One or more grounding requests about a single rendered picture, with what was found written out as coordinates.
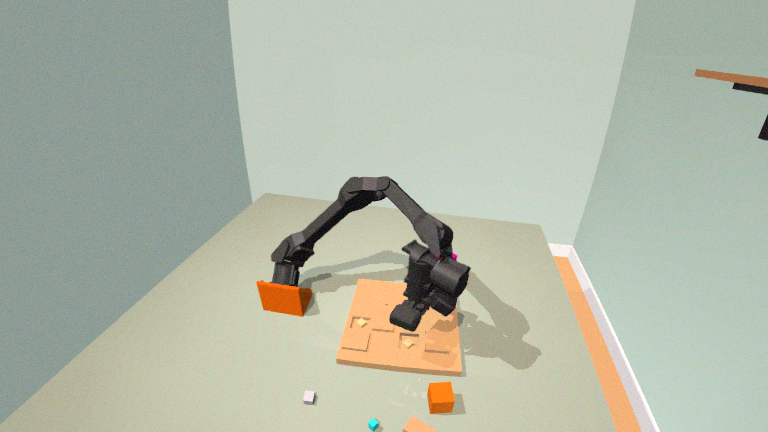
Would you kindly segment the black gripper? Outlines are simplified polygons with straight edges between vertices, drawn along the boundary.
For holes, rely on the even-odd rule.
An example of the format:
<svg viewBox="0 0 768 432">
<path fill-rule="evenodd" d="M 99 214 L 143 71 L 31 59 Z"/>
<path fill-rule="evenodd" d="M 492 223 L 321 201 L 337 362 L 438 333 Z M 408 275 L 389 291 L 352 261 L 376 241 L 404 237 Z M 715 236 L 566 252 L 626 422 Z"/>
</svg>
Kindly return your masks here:
<svg viewBox="0 0 768 432">
<path fill-rule="evenodd" d="M 392 325 L 412 332 L 417 330 L 421 318 L 426 312 L 424 305 L 432 292 L 433 285 L 431 279 L 417 281 L 412 279 L 409 274 L 405 277 L 404 282 L 407 283 L 407 288 L 403 296 L 407 297 L 407 300 L 404 299 L 401 304 L 394 307 L 389 321 Z"/>
</svg>

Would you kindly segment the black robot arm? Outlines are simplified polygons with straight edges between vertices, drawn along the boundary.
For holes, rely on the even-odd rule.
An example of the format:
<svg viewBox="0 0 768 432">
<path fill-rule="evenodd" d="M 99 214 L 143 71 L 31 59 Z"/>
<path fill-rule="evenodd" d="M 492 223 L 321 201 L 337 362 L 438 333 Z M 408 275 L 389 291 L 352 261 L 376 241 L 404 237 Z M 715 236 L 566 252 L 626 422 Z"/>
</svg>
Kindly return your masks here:
<svg viewBox="0 0 768 432">
<path fill-rule="evenodd" d="M 431 279 L 432 292 L 424 310 L 431 307 L 443 317 L 448 316 L 467 286 L 470 267 L 454 260 L 453 230 L 422 209 L 388 176 L 349 178 L 338 198 L 318 218 L 303 231 L 289 235 L 271 254 L 275 270 L 270 284 L 298 287 L 299 267 L 313 256 L 315 242 L 350 212 L 386 197 L 410 220 L 420 240 L 428 244 L 426 247 L 414 240 L 402 248 L 410 255 L 409 276 L 417 281 Z"/>
</svg>

